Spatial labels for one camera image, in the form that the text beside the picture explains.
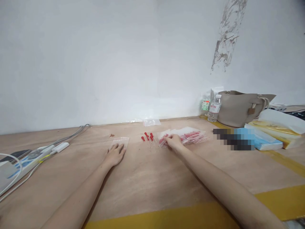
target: bag of red droppers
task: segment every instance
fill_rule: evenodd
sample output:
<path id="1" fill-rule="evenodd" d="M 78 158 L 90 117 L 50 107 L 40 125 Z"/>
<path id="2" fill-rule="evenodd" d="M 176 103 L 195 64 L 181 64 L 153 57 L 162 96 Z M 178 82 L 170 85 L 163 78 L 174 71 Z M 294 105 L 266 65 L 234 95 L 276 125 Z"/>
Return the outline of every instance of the bag of red droppers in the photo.
<path id="1" fill-rule="evenodd" d="M 166 131 L 158 133 L 159 146 L 168 147 L 164 138 L 169 137 L 173 134 L 179 135 L 183 145 L 187 145 L 190 143 L 201 143 L 209 139 L 209 137 L 205 133 L 206 132 L 203 130 L 198 130 L 192 127 L 184 127 L 182 129 L 168 129 Z"/>

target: wooden table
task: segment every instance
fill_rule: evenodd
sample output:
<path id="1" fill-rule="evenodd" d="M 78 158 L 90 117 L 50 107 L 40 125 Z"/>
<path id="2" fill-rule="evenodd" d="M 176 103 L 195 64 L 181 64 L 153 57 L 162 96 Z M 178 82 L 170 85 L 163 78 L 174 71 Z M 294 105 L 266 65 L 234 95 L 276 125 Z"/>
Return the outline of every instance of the wooden table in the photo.
<path id="1" fill-rule="evenodd" d="M 150 148 L 141 140 L 144 132 L 156 136 L 157 132 L 185 126 L 206 130 L 210 137 L 208 142 L 189 145 L 189 149 L 243 184 L 281 220 L 305 215 L 303 148 L 230 151 L 221 140 L 214 139 L 212 130 L 223 128 L 220 123 L 191 117 L 163 120 L 161 125 L 152 127 L 138 122 L 88 127 L 0 203 L 0 228 L 40 228 L 99 166 L 117 137 L 130 137 L 127 152 L 120 165 L 108 174 L 86 228 L 237 228 L 173 152 Z M 0 152 L 35 149 L 76 130 L 3 135 Z"/>

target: bottle label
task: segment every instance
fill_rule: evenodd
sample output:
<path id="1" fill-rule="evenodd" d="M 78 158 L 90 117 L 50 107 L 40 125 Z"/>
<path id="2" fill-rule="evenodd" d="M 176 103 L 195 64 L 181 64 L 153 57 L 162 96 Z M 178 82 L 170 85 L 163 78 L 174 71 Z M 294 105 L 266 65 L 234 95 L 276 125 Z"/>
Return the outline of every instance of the bottle label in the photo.
<path id="1" fill-rule="evenodd" d="M 219 113 L 220 107 L 221 107 L 221 104 L 212 103 L 210 106 L 210 112 Z"/>
<path id="2" fill-rule="evenodd" d="M 209 105 L 210 105 L 209 100 L 202 100 L 201 110 L 209 110 Z"/>

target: hand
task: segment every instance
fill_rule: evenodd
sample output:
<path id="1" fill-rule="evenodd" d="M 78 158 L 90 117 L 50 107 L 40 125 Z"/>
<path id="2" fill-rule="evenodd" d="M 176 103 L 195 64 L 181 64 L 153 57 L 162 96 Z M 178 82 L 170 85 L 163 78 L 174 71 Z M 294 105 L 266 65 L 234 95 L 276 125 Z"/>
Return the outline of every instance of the hand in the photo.
<path id="1" fill-rule="evenodd" d="M 181 143 L 181 138 L 179 137 L 179 135 L 175 135 L 173 134 L 170 137 L 166 137 L 164 138 L 164 140 L 167 142 L 167 144 L 174 149 L 176 152 L 181 149 L 184 148 L 184 146 Z"/>
<path id="2" fill-rule="evenodd" d="M 108 150 L 108 152 L 103 160 L 103 163 L 110 166 L 110 168 L 117 165 L 118 163 L 120 163 L 120 161 L 122 160 L 122 158 L 126 152 L 126 148 L 123 149 L 123 147 L 124 147 L 124 144 L 113 145 L 111 147 L 111 149 Z"/>

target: handbag strap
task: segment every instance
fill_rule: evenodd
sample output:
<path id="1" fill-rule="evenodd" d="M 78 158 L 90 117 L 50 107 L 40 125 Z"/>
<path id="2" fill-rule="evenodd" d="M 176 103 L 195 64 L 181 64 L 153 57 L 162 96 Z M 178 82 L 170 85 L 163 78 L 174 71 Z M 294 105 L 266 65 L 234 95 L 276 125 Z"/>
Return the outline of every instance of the handbag strap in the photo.
<path id="1" fill-rule="evenodd" d="M 261 111 L 258 113 L 258 115 L 255 117 L 255 118 L 258 118 L 258 116 L 260 115 L 260 113 L 265 110 L 265 109 L 268 109 L 269 108 L 269 104 L 270 104 L 270 101 L 269 99 L 265 98 L 265 97 L 259 97 L 258 99 L 262 99 L 263 100 L 263 106 L 261 108 Z"/>

